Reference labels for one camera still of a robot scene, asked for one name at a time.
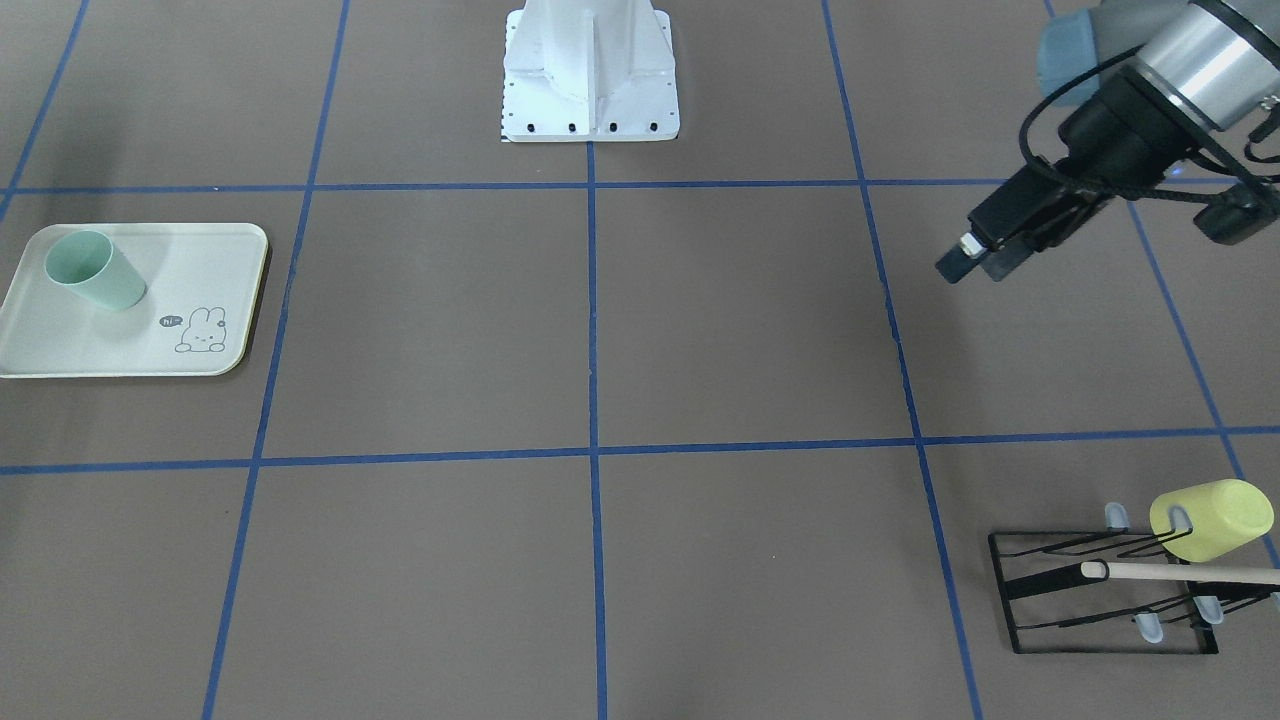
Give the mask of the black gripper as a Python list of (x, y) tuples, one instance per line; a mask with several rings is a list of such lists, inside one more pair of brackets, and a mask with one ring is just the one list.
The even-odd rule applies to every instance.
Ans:
[(970, 228), (934, 264), (956, 284), (980, 266), (1001, 282), (1056, 249), (1114, 199), (1210, 205), (1213, 195), (1161, 190), (1167, 170), (1196, 155), (1206, 137), (1165, 97), (1140, 65), (1124, 65), (1060, 127), (1066, 154), (1030, 155), (969, 215)]

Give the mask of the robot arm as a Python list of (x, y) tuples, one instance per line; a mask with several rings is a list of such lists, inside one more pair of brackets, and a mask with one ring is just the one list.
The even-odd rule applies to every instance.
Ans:
[(969, 213), (936, 264), (951, 284), (1002, 281), (1116, 199), (1194, 204), (1234, 246), (1277, 220), (1275, 1), (1102, 1), (1039, 38), (1041, 101), (1018, 131), (1021, 168)]

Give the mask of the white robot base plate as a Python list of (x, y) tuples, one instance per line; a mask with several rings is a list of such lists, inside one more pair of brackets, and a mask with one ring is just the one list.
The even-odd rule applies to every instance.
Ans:
[(527, 1), (504, 22), (500, 140), (662, 142), (678, 137), (669, 14), (649, 1)]

